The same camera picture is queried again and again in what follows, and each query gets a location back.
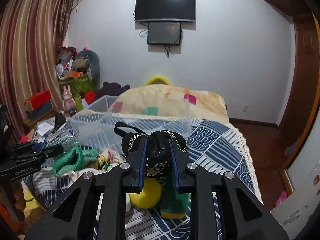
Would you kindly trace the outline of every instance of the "metal screw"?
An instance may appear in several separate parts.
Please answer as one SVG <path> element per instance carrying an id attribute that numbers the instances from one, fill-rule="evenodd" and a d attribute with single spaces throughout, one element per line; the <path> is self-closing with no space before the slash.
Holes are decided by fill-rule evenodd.
<path id="1" fill-rule="evenodd" d="M 196 167 L 197 167 L 197 164 L 195 164 L 195 163 L 188 163 L 187 164 L 187 167 L 189 168 L 189 169 L 195 169 Z"/>
<path id="2" fill-rule="evenodd" d="M 227 171 L 224 176 L 226 176 L 227 179 L 233 179 L 235 177 L 234 173 L 231 171 Z"/>
<path id="3" fill-rule="evenodd" d="M 82 174 L 82 178 L 84 179 L 90 179 L 92 177 L 92 173 L 90 171 L 86 171 L 84 174 Z"/>
<path id="4" fill-rule="evenodd" d="M 120 168 L 123 170 L 126 170 L 126 169 L 130 168 L 130 164 L 129 163 L 121 163 Z"/>

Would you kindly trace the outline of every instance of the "tv screen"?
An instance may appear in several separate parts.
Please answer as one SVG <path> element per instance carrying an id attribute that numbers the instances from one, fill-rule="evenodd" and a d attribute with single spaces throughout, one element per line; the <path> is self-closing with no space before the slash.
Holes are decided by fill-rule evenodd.
<path id="1" fill-rule="evenodd" d="M 180 45 L 180 22 L 154 22 L 148 24 L 148 44 Z"/>
<path id="2" fill-rule="evenodd" d="M 195 0 L 136 0 L 136 22 L 195 22 Z"/>

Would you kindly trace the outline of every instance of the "wooden floor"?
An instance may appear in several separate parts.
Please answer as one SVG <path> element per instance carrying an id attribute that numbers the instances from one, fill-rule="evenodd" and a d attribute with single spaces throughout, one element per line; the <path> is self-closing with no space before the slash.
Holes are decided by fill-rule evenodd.
<path id="1" fill-rule="evenodd" d="M 271 210 L 279 194 L 284 190 L 278 171 L 286 160 L 284 155 L 286 145 L 276 128 L 236 123 L 233 123 L 233 126 L 238 128 L 246 139 L 263 203 Z"/>

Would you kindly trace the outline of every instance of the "beige blanket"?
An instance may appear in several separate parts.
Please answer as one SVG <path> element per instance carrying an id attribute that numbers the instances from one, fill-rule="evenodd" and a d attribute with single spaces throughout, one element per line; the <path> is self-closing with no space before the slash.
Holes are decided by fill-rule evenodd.
<path id="1" fill-rule="evenodd" d="M 222 124 L 229 123 L 223 98 L 208 91 L 193 91 L 157 84 L 129 89 L 117 101 L 123 102 L 120 110 L 123 114 L 185 117 L 186 107 L 182 103 L 183 98 L 188 98 L 190 101 L 191 118 L 207 119 Z"/>

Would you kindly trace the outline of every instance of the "yellow pom-pom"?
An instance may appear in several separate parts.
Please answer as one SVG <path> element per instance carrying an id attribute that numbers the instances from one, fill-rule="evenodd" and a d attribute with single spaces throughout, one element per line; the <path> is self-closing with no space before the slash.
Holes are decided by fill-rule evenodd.
<path id="1" fill-rule="evenodd" d="M 154 179 L 145 178 L 142 192 L 129 193 L 131 203 L 139 208 L 152 208 L 158 204 L 161 198 L 161 185 Z"/>

